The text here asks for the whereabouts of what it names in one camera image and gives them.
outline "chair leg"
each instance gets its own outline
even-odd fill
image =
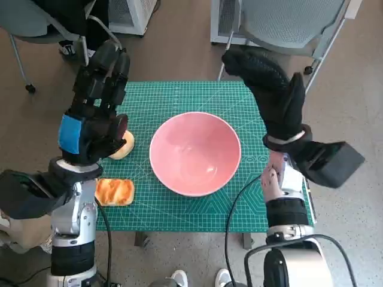
[[[22,63],[22,60],[20,58],[19,50],[17,49],[17,45],[16,45],[16,42],[14,40],[13,35],[9,34],[9,37],[10,37],[10,40],[11,40],[11,44],[12,44],[12,47],[13,47],[14,54],[16,56],[17,64],[19,65],[20,72],[22,73],[22,77],[23,77],[23,79],[24,79],[24,81],[26,83],[25,89],[29,93],[33,94],[33,93],[36,92],[36,88],[34,87],[32,82],[28,79],[28,77],[25,74],[23,63]]]
[[[324,60],[326,59],[327,54],[329,53],[331,47],[333,46],[333,44],[335,42],[335,39],[338,36],[339,32],[341,31],[341,29],[342,29],[342,27],[343,27],[345,22],[346,22],[346,19],[343,19],[341,21],[341,23],[339,24],[335,34],[333,35],[333,38],[331,39],[329,45],[327,46],[326,51],[323,54],[323,57],[318,61],[317,65],[315,65],[314,70],[312,71],[312,74],[310,76],[310,79],[309,79],[309,81],[307,82],[307,85],[306,85],[306,93],[311,88],[312,83],[314,82],[314,79],[315,79],[315,77],[317,76],[317,74],[319,72],[319,69],[322,67],[322,64],[323,64]]]
[[[118,49],[120,49],[120,50],[123,49],[120,40],[117,39],[117,37],[112,33],[112,31],[110,31],[109,28],[106,27],[104,25],[104,23],[101,22],[100,19],[98,19],[97,17],[95,17],[93,15],[89,15],[88,19],[92,19],[93,21],[96,21],[97,23],[99,23],[100,26],[106,31],[106,33],[108,33],[109,37],[117,44]]]
[[[88,47],[86,45],[86,38],[85,38],[85,36],[81,36],[81,46],[83,46],[85,66],[88,66],[88,64],[89,64],[89,55],[88,55]]]
[[[227,51],[230,48],[230,45],[232,44],[233,35],[234,35],[234,31],[232,31],[232,33],[230,34],[229,40],[226,44],[225,51]],[[221,81],[224,69],[225,69],[225,64],[222,63],[220,74],[218,75],[218,79],[217,79],[218,82]]]

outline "sneaker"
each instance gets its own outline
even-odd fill
[[[76,55],[76,48],[73,44],[59,45],[59,52],[66,57],[73,57]]]
[[[226,284],[231,282],[230,274],[228,269],[222,268],[218,271],[217,276],[215,277],[214,287],[224,287]]]
[[[171,278],[177,283],[180,287],[187,287],[187,276],[185,271],[177,270],[173,273]]]

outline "gray chair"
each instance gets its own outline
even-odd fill
[[[110,38],[115,41],[119,49],[122,49],[120,41],[113,33],[97,17],[90,15],[96,1],[97,0],[94,0],[85,8],[86,19],[92,19],[98,22]],[[48,31],[49,25],[53,25],[56,31]],[[26,83],[25,89],[29,93],[35,93],[36,89],[25,74],[14,37],[25,42],[36,44],[51,44],[64,39],[78,41],[83,48],[85,65],[89,63],[85,36],[70,33],[32,0],[1,0],[0,27],[6,30],[10,36],[20,72]]]
[[[314,58],[305,68],[312,85],[327,53],[345,22],[349,0],[235,0],[232,31],[267,49],[282,54]],[[218,80],[221,80],[224,64]]]

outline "bread roll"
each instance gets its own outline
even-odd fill
[[[103,206],[129,205],[134,198],[134,184],[130,179],[102,178],[97,183],[96,198]]]
[[[134,147],[134,136],[130,131],[126,130],[122,138],[126,140],[126,144],[124,144],[114,154],[109,156],[110,158],[114,160],[120,160],[124,158],[132,151]]]

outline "white cabinet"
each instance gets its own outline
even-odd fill
[[[110,0],[109,28],[114,33],[143,35],[157,0]]]

